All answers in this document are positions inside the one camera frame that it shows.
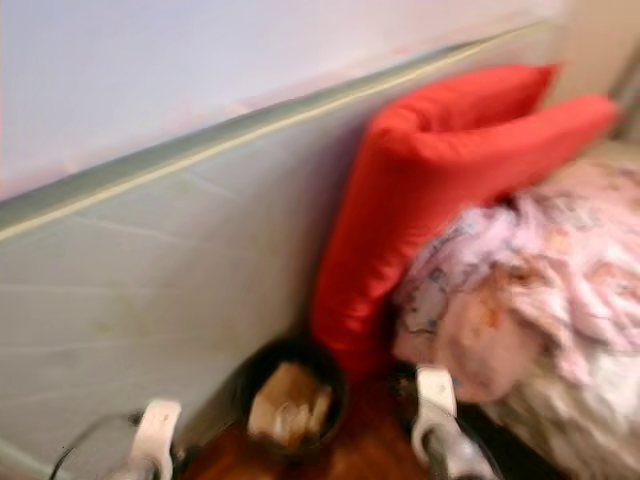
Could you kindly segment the pink cartoon print blanket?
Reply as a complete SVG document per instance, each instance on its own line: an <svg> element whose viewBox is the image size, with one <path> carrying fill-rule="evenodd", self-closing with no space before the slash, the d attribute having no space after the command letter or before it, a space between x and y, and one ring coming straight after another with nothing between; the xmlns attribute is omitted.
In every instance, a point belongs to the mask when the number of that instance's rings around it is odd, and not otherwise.
<svg viewBox="0 0 640 480"><path fill-rule="evenodd" d="M588 383L594 349L640 353L640 161L576 161L463 210L399 283L394 356L497 401L541 356Z"/></svg>

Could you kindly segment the red folded cushion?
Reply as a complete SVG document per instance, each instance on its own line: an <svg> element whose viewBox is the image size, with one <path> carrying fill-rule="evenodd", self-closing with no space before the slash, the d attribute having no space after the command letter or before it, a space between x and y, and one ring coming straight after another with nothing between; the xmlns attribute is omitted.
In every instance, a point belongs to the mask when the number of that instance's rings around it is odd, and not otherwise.
<svg viewBox="0 0 640 480"><path fill-rule="evenodd" d="M543 108L556 74L475 70L408 93L367 125L308 321L349 379L390 365L388 294L454 215L548 177L616 122L617 106L599 93Z"/></svg>

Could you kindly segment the bed with grey floral sheet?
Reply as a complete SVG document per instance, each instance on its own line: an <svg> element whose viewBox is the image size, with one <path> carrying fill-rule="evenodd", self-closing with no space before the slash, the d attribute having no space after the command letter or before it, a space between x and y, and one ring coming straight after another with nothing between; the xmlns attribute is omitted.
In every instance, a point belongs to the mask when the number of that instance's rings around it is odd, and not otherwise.
<svg viewBox="0 0 640 480"><path fill-rule="evenodd" d="M640 147L596 147L518 205L535 241L492 284L536 348L484 411L573 480L640 480Z"/></svg>

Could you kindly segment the grey-green upright mattress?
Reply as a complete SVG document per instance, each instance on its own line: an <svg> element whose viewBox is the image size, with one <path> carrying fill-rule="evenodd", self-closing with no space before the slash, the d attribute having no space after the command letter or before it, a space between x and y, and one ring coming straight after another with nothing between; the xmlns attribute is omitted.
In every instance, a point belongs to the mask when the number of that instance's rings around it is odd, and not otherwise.
<svg viewBox="0 0 640 480"><path fill-rule="evenodd" d="M436 50L56 180L1 206L0 470L154 397L200 436L230 376L305 316L358 140L438 79L544 63L548 23Z"/></svg>

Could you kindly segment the brown cardboard piece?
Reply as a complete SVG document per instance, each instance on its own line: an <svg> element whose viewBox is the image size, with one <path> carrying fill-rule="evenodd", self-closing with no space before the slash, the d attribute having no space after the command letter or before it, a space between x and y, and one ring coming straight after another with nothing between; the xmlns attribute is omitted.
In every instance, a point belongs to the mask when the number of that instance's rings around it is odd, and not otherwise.
<svg viewBox="0 0 640 480"><path fill-rule="evenodd" d="M248 434L297 451L323 434L333 402L332 388L314 372L284 362L253 396Z"/></svg>

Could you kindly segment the black round waste bin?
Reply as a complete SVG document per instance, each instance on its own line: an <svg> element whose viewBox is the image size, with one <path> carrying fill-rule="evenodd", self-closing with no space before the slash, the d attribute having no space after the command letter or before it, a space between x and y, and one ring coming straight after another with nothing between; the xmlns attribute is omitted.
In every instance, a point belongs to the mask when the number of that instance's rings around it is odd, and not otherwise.
<svg viewBox="0 0 640 480"><path fill-rule="evenodd" d="M236 407L239 419L243 421L247 430L248 416L253 396L262 387L280 364L294 362L310 369L323 383L333 390L334 402L332 410L326 416L326 428L323 434L298 448L297 451L280 448L269 440L251 436L253 443L261 445L265 451L288 460L300 460L316 456L321 449L328 447L346 420L351 398L351 388L347 375L340 369L335 358L326 349L317 346L312 340L301 337L285 337L271 340L266 346L250 356L242 369L241 380L236 389Z"/></svg>

